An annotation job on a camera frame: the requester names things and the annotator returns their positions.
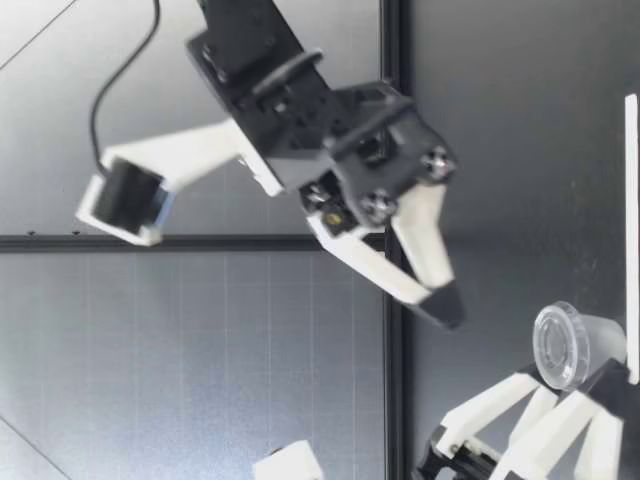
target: black bracket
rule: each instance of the black bracket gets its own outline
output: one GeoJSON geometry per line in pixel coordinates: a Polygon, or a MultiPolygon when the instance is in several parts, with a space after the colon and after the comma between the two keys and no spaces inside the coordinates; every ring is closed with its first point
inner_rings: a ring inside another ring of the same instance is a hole
{"type": "Polygon", "coordinates": [[[474,453],[467,446],[460,446],[453,458],[436,449],[446,428],[440,425],[431,436],[425,456],[412,473],[413,480],[436,480],[445,470],[456,472],[454,480],[488,480],[497,462],[484,453],[474,453]]]}
{"type": "Polygon", "coordinates": [[[202,2],[208,30],[189,42],[205,81],[307,213],[337,235],[377,228],[416,182],[445,183],[455,165],[413,101],[376,82],[332,90],[272,0],[202,2]]]}

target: black cable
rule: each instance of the black cable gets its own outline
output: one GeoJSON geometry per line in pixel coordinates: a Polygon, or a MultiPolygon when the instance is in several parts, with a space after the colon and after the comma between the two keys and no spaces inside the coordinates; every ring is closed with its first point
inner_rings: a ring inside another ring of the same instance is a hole
{"type": "Polygon", "coordinates": [[[22,432],[20,432],[20,430],[18,430],[16,427],[14,427],[11,423],[9,423],[9,421],[4,418],[2,415],[0,415],[0,421],[2,423],[4,423],[9,430],[11,430],[13,433],[15,433],[18,437],[20,437],[20,439],[26,443],[27,445],[29,445],[29,447],[31,447],[31,449],[33,451],[35,451],[38,455],[40,455],[49,465],[51,465],[60,475],[62,475],[64,478],[66,478],[67,480],[71,480],[71,477],[69,475],[66,474],[66,472],[64,470],[62,470],[62,468],[60,468],[53,460],[51,460],[49,457],[47,457],[44,452],[42,450],[40,450],[31,440],[29,440],[26,435],[24,435],[22,432]]]}
{"type": "Polygon", "coordinates": [[[44,32],[47,31],[47,29],[53,25],[55,23],[56,20],[58,20],[62,15],[64,15],[67,10],[69,10],[71,7],[73,7],[76,3],[78,2],[78,0],[71,0],[66,7],[64,7],[62,10],[60,10],[55,17],[53,17],[51,20],[49,20],[44,27],[42,27],[40,30],[38,30],[36,32],[35,35],[33,35],[29,40],[27,40],[27,42],[22,45],[13,55],[11,55],[2,65],[0,65],[0,72],[2,70],[4,70],[5,68],[7,68],[9,66],[9,64],[11,62],[13,62],[16,58],[18,58],[18,56],[24,52],[27,48],[29,48],[29,46],[36,41],[36,39],[42,35],[44,32]]]}
{"type": "Polygon", "coordinates": [[[91,133],[91,146],[93,148],[93,157],[98,167],[98,171],[105,175],[107,169],[100,162],[100,144],[98,141],[98,132],[96,129],[98,110],[100,109],[100,105],[104,100],[105,95],[111,89],[114,83],[118,81],[120,76],[136,61],[138,56],[144,51],[145,48],[149,46],[153,37],[155,37],[158,32],[158,27],[160,26],[160,18],[162,16],[162,10],[160,7],[160,0],[153,0],[153,9],[154,9],[154,17],[153,24],[151,26],[151,30],[147,34],[147,36],[142,40],[140,45],[133,51],[133,53],[124,61],[124,63],[116,70],[116,72],[107,80],[104,86],[100,89],[100,92],[96,96],[93,101],[93,106],[91,107],[91,117],[89,120],[89,130],[91,133]]]}

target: white plastic part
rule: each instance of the white plastic part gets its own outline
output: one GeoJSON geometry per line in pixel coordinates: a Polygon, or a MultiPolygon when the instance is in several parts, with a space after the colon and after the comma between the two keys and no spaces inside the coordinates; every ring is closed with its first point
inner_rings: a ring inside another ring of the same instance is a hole
{"type": "Polygon", "coordinates": [[[453,447],[459,447],[473,438],[476,433],[539,386],[540,384],[531,376],[514,373],[451,410],[441,422],[446,431],[436,445],[436,449],[443,455],[453,458],[453,447]]]}
{"type": "Polygon", "coordinates": [[[417,184],[399,199],[391,225],[420,283],[436,289],[453,281],[453,269],[438,220],[445,186],[417,184]]]}
{"type": "Polygon", "coordinates": [[[253,466],[255,480],[324,480],[309,442],[296,442],[253,466]]]}
{"type": "Polygon", "coordinates": [[[531,397],[531,400],[529,400],[527,408],[511,431],[509,445],[513,445],[520,440],[540,419],[553,410],[557,402],[558,396],[555,393],[546,387],[540,386],[531,397]]]}
{"type": "Polygon", "coordinates": [[[400,302],[416,305],[431,294],[413,277],[387,260],[383,253],[362,240],[370,231],[359,228],[333,237],[322,223],[320,213],[307,217],[307,222],[325,250],[400,302]]]}
{"type": "Polygon", "coordinates": [[[638,249],[638,97],[625,100],[626,264],[627,264],[627,364],[629,381],[640,382],[640,258],[638,249]]]}
{"type": "Polygon", "coordinates": [[[507,449],[490,480],[504,480],[509,472],[527,480],[546,479],[599,410],[583,393],[572,393],[507,449]]]}
{"type": "MultiPolygon", "coordinates": [[[[173,194],[234,159],[241,159],[252,170],[256,180],[268,194],[275,195],[282,190],[282,186],[233,119],[208,127],[109,147],[101,161],[110,169],[118,158],[161,176],[164,179],[162,188],[173,194]]],[[[93,209],[104,183],[100,175],[91,179],[76,216],[81,221],[134,245],[151,246],[160,242],[162,234],[156,227],[143,227],[138,235],[134,235],[93,216],[93,209]]]]}
{"type": "Polygon", "coordinates": [[[601,408],[589,425],[576,480],[617,480],[624,422],[601,408]]]}

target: screw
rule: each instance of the screw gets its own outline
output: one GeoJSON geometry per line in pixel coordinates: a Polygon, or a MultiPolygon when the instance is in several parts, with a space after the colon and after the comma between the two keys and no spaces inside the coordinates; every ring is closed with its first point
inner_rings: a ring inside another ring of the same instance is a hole
{"type": "Polygon", "coordinates": [[[428,168],[429,176],[434,182],[446,180],[455,170],[455,165],[442,147],[434,148],[429,154],[423,155],[420,161],[428,168]]]}
{"type": "Polygon", "coordinates": [[[361,202],[363,208],[369,213],[371,219],[381,223],[398,211],[398,203],[391,200],[384,189],[378,189],[364,198],[361,202]]]}

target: robotic arm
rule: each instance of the robotic arm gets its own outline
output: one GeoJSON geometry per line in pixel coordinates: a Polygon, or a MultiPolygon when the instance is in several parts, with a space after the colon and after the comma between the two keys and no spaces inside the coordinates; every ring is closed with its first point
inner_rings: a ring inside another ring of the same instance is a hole
{"type": "Polygon", "coordinates": [[[239,160],[270,196],[295,193],[322,246],[420,316],[463,318],[438,220],[456,162],[385,82],[332,90],[271,0],[201,0],[193,62],[229,113],[209,127],[108,148],[77,216],[136,245],[161,241],[173,197],[239,160]],[[407,274],[364,242],[391,226],[407,274]]]}
{"type": "Polygon", "coordinates": [[[414,480],[436,480],[444,470],[456,480],[546,480],[587,428],[574,470],[576,480],[616,480],[626,416],[629,370],[609,360],[578,390],[556,405],[531,365],[451,410],[436,429],[414,480]],[[500,454],[477,433],[533,393],[500,454]]]}

